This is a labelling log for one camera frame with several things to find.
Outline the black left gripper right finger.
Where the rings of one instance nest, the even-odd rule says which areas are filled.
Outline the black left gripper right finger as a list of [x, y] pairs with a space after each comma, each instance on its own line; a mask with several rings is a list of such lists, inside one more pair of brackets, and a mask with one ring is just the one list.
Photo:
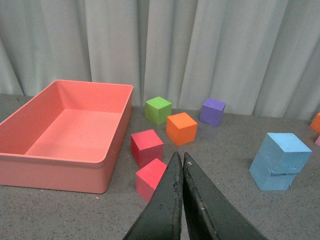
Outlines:
[[183, 204], [191, 240], [265, 240], [187, 153], [183, 160]]

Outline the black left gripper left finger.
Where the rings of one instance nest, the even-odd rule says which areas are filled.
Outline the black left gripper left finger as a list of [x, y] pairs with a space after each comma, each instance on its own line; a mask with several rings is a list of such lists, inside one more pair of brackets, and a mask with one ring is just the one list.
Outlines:
[[174, 152], [149, 203], [125, 240], [179, 240], [182, 231], [183, 166]]

